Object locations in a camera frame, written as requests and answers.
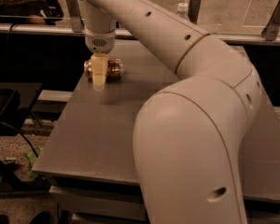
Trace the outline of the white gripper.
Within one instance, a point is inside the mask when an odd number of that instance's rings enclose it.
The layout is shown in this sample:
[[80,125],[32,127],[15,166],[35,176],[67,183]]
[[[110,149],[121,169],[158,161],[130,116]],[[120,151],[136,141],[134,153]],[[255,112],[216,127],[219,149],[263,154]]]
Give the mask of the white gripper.
[[97,33],[85,30],[85,43],[91,56],[92,86],[96,91],[105,88],[108,58],[105,54],[109,53],[115,46],[116,31]]

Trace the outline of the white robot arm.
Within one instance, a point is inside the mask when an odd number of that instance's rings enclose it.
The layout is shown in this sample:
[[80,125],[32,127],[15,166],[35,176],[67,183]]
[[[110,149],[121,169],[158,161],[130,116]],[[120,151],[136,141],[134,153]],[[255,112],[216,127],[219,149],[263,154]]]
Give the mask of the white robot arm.
[[149,0],[84,0],[121,23],[178,78],[133,126],[150,224],[247,224],[238,154],[262,98],[238,51]]

